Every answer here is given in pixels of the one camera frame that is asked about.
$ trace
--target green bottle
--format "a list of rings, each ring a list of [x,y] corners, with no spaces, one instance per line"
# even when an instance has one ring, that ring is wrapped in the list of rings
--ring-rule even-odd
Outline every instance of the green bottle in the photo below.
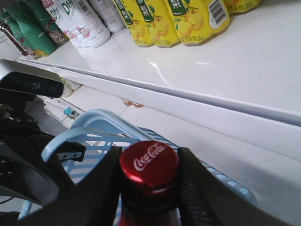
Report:
[[[19,1],[16,3],[18,8],[23,12],[23,15],[26,16],[31,21],[37,21],[34,13],[30,8],[28,8],[27,4],[25,2]]]
[[[35,47],[36,55],[46,57],[56,50],[57,46],[39,25],[35,21],[25,17],[23,12],[16,5],[8,8],[7,12],[16,20],[23,35],[25,35]]]
[[[34,54],[34,46],[29,42],[27,37],[22,34],[19,25],[11,17],[11,15],[8,12],[5,12],[0,16],[0,20],[9,26],[13,36],[24,47],[25,50],[32,55],[34,59],[39,59],[39,57]]]
[[[51,19],[49,13],[44,8],[40,0],[23,0],[24,4],[27,3],[28,7],[32,10],[41,27],[46,31],[50,38],[56,45],[61,46],[65,44],[69,39],[59,29],[56,23]]]

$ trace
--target coca-cola bottle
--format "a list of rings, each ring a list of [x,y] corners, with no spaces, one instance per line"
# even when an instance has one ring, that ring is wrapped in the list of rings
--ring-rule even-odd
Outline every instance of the coca-cola bottle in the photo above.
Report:
[[[141,141],[128,147],[119,163],[125,179],[118,226],[180,226],[176,152],[158,141]]]

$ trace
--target bottle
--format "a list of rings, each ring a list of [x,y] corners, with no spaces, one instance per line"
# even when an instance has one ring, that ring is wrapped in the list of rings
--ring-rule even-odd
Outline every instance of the bottle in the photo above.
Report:
[[[16,5],[9,7],[7,12],[15,19],[22,34],[25,35],[34,46],[35,54],[38,57],[46,57],[56,50],[57,46],[44,33],[36,21],[32,21],[24,16],[23,12]]]
[[[70,89],[72,89],[73,91],[78,90],[81,87],[81,84],[71,81],[69,79],[65,79],[65,78],[61,78],[61,80],[70,87]]]
[[[29,11],[34,13],[35,19],[38,21],[40,26],[50,36],[50,38],[56,45],[61,46],[69,40],[68,37],[58,28],[55,22],[51,19],[49,13],[45,10],[40,0],[23,1],[25,5],[27,3],[28,7],[30,8]]]
[[[231,16],[247,13],[260,6],[262,0],[224,0]]]
[[[12,18],[8,12],[4,12],[0,19],[5,22],[13,34],[14,38],[23,46],[28,54],[32,55],[34,59],[39,59],[41,56],[35,54],[35,47],[30,43],[28,38],[22,33],[18,23]]]
[[[109,39],[109,30],[86,0],[42,0],[42,3],[74,47],[96,48]]]
[[[37,21],[34,13],[28,8],[25,2],[19,1],[16,3],[16,6],[23,12],[23,15],[29,18],[32,21]]]
[[[127,25],[135,43],[140,47],[149,47],[154,43],[145,29],[145,22],[135,0],[114,0],[124,23]]]
[[[170,48],[181,41],[163,0],[135,0],[156,46]]]
[[[230,16],[223,0],[164,0],[182,43],[196,46],[223,32]]]
[[[121,153],[119,163],[125,179],[118,226],[180,226],[176,152],[158,141],[141,141]]]
[[[112,0],[90,0],[90,3],[110,32],[115,33],[125,27]]]
[[[62,80],[62,82],[64,83],[64,89],[63,89],[63,93],[61,95],[61,97],[69,97],[72,94],[72,89],[66,84],[66,82],[64,80]]]

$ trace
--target yellow juice bottle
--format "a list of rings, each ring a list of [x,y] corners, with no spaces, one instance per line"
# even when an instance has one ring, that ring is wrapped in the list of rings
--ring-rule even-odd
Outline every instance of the yellow juice bottle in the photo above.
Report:
[[[239,15],[258,7],[262,0],[224,0],[230,15]]]
[[[135,43],[140,47],[153,45],[146,24],[135,0],[113,0]]]
[[[146,30],[156,46],[170,48],[181,42],[164,0],[135,1],[146,23]]]
[[[164,0],[177,34],[187,46],[200,45],[230,24],[223,0]]]

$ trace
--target white shelf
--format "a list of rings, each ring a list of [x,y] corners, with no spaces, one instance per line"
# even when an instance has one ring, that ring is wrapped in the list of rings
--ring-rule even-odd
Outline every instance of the white shelf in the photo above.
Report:
[[[81,86],[69,97],[62,99],[67,101],[67,103],[79,107],[82,111],[90,109],[108,109],[115,114],[120,115],[127,108],[120,98],[86,86]]]
[[[266,0],[198,47],[139,48],[123,29],[96,49],[67,43],[33,62],[300,125],[300,11],[300,1]]]
[[[128,107],[121,117],[188,147],[253,191],[259,208],[293,225],[300,224],[300,161],[147,107]]]

